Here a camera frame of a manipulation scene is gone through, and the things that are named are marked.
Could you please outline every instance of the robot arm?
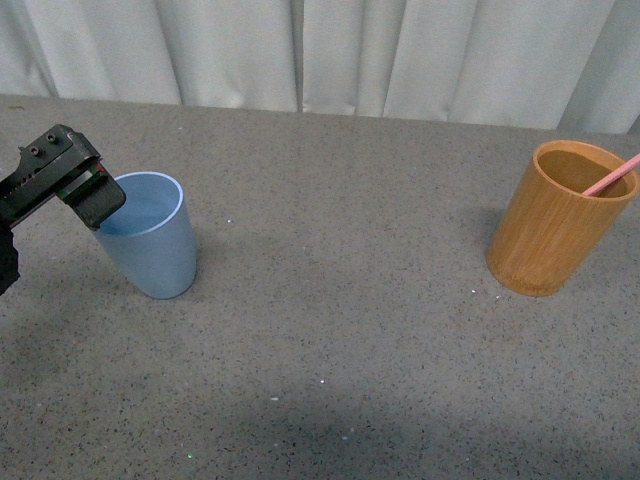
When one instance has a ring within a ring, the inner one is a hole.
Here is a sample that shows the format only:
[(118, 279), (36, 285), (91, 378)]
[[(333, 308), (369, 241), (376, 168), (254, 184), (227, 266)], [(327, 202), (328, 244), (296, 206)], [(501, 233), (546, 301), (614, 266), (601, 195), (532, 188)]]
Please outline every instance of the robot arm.
[(124, 192), (100, 160), (84, 135), (64, 125), (20, 149), (18, 168), (0, 181), (0, 295), (20, 276), (11, 229), (53, 195), (91, 230), (124, 204)]

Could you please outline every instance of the pink straw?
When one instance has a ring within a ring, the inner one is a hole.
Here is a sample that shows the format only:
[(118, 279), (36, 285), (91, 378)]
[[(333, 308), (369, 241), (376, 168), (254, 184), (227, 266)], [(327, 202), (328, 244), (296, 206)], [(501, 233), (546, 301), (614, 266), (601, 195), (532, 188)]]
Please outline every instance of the pink straw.
[(582, 192), (582, 194), (588, 197), (590, 197), (591, 195), (595, 195), (600, 190), (602, 190), (603, 188), (607, 187), (608, 185), (612, 184), (617, 179), (622, 177), (624, 174), (636, 168), (638, 165), (640, 165), (640, 153), (635, 157), (633, 157), (631, 160), (624, 162), (622, 165), (620, 165), (618, 168), (616, 168), (613, 172), (611, 172), (609, 175), (604, 177), (599, 182), (594, 183), (592, 186), (590, 186), (584, 192)]

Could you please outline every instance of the table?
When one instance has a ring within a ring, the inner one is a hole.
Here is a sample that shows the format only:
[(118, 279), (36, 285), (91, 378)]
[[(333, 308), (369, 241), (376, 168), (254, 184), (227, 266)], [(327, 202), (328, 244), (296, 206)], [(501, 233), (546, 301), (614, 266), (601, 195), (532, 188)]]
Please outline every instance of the table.
[(0, 465), (44, 478), (638, 478), (640, 203), (557, 294), (484, 252), (534, 148), (634, 136), (0, 97), (183, 185), (198, 274), (128, 284), (62, 202), (14, 230)]

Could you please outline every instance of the bamboo cup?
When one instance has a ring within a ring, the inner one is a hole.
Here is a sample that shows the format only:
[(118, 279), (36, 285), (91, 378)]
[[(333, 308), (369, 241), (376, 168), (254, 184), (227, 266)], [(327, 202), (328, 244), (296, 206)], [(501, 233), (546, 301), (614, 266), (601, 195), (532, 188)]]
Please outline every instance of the bamboo cup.
[(579, 193), (623, 163), (588, 143), (540, 145), (487, 252), (487, 265), (498, 281), (525, 295), (557, 292), (638, 193), (635, 171), (598, 196)]

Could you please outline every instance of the curtain fold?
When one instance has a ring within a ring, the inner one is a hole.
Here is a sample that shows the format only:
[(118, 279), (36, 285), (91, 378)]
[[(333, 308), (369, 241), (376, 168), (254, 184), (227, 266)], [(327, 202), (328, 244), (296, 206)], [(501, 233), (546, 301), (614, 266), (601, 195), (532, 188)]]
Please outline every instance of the curtain fold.
[(637, 0), (4, 0), (0, 93), (640, 131)]

